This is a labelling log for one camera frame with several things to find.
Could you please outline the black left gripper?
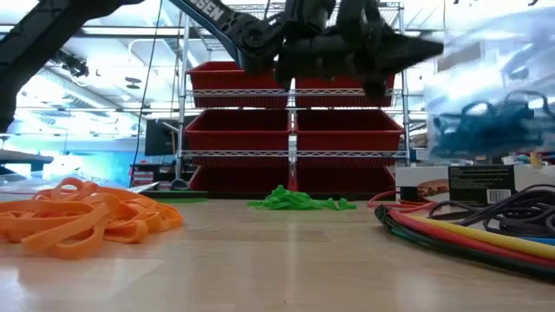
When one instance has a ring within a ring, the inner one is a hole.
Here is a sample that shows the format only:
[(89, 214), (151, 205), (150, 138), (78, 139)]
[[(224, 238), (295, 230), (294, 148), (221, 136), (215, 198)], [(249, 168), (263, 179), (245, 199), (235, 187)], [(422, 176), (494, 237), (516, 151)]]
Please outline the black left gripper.
[(370, 73), (381, 43), (384, 72), (443, 53), (442, 42), (388, 32), (376, 0), (285, 0), (271, 17), (236, 14), (236, 61), (248, 74), (273, 72), (285, 90), (294, 78), (357, 75), (369, 92), (382, 93), (381, 76)]

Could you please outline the clear zip bag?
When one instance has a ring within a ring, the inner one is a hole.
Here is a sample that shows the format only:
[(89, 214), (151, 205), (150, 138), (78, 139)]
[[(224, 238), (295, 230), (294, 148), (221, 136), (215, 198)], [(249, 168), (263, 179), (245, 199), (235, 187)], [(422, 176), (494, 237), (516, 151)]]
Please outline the clear zip bag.
[(435, 68), (424, 88), (429, 154), (428, 131), (438, 114), (459, 113), (473, 101), (498, 102), (515, 90), (555, 99), (555, 5), (495, 17), (467, 30), (446, 43)]

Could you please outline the blue rubber bands pile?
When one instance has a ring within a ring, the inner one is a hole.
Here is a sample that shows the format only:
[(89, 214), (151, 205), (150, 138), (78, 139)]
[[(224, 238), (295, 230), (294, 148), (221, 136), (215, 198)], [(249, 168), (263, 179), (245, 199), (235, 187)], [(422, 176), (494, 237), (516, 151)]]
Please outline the blue rubber bands pile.
[(555, 149), (555, 99), (533, 90), (515, 90), (501, 101), (473, 101), (459, 113), (432, 119), (430, 154), (471, 159), (501, 153)]

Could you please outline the green rubber bands pile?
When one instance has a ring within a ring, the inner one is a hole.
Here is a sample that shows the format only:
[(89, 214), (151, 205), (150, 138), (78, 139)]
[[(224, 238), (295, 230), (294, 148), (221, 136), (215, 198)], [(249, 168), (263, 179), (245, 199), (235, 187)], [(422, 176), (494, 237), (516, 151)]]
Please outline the green rubber bands pile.
[(350, 203), (346, 198), (314, 199), (305, 192), (290, 191), (282, 185), (272, 190), (264, 199), (248, 201), (246, 205), (268, 211), (349, 211), (356, 209), (356, 205)]

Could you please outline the dark purple rubber bands pile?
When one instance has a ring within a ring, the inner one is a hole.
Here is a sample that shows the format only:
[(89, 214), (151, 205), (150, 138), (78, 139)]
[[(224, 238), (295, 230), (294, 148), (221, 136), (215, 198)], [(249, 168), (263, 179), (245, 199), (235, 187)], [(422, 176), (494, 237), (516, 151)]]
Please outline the dark purple rubber bands pile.
[(484, 207), (442, 201), (431, 208), (428, 218), (464, 227), (481, 224), (488, 232), (509, 237), (555, 239), (555, 185), (527, 186)]

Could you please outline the orange rubber bands pile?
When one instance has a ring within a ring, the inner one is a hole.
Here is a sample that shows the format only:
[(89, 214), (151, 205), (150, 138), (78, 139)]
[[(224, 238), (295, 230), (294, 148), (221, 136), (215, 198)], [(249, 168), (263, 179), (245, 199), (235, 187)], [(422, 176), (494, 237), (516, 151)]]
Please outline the orange rubber bands pile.
[(24, 252), (60, 259), (93, 256), (105, 242), (139, 244), (178, 229), (173, 206), (125, 189), (65, 178), (30, 199), (0, 202), (0, 238)]

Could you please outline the white cardboard box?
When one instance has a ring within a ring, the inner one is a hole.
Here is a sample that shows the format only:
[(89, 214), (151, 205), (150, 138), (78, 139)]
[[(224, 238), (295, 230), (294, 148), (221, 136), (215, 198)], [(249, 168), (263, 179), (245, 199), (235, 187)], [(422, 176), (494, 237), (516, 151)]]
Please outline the white cardboard box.
[(395, 170), (395, 190), (398, 200), (413, 202), (448, 200), (448, 168), (446, 166), (398, 167)]

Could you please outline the small black box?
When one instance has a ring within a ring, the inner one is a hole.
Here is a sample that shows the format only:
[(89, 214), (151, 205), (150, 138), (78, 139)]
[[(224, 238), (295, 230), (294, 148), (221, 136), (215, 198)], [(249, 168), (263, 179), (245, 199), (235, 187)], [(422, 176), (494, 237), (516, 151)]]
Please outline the small black box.
[(450, 166), (449, 199), (484, 207), (509, 198), (515, 192), (513, 166)]

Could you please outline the black computer monitor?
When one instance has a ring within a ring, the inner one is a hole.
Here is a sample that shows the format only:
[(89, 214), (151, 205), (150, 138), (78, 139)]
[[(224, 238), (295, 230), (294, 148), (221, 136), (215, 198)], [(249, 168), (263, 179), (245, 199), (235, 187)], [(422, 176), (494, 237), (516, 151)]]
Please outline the black computer monitor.
[(151, 119), (147, 121), (145, 155), (165, 156), (174, 155), (177, 151), (178, 135), (173, 130), (162, 125), (163, 122), (178, 128), (177, 120)]

